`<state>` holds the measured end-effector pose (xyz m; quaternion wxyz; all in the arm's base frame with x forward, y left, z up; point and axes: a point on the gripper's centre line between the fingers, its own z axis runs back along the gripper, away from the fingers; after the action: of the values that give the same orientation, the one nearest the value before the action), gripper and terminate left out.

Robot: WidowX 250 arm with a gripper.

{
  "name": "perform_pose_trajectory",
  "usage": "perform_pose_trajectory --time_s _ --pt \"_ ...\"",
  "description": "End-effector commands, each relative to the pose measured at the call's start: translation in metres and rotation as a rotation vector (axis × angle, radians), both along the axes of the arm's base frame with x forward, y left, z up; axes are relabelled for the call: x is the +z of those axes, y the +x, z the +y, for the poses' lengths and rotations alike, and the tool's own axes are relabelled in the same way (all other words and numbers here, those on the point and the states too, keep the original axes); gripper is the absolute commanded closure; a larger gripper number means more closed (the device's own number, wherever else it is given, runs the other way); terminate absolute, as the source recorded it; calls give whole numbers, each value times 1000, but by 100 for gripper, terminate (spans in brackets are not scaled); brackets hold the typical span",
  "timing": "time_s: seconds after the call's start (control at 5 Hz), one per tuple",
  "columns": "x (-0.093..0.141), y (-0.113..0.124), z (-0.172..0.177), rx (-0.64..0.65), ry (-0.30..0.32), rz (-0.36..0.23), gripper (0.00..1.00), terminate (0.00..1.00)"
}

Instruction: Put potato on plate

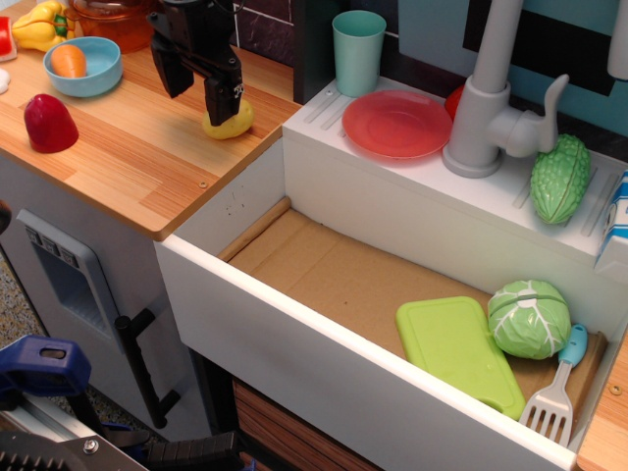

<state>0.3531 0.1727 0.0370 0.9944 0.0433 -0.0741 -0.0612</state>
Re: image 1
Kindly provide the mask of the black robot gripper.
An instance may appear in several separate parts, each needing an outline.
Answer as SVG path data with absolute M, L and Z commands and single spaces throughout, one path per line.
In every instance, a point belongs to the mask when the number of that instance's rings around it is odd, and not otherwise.
M 243 94 L 240 60 L 230 44 L 234 14 L 217 1 L 163 1 L 147 21 L 153 62 L 169 96 L 186 92 L 199 75 L 210 124 L 234 117 Z

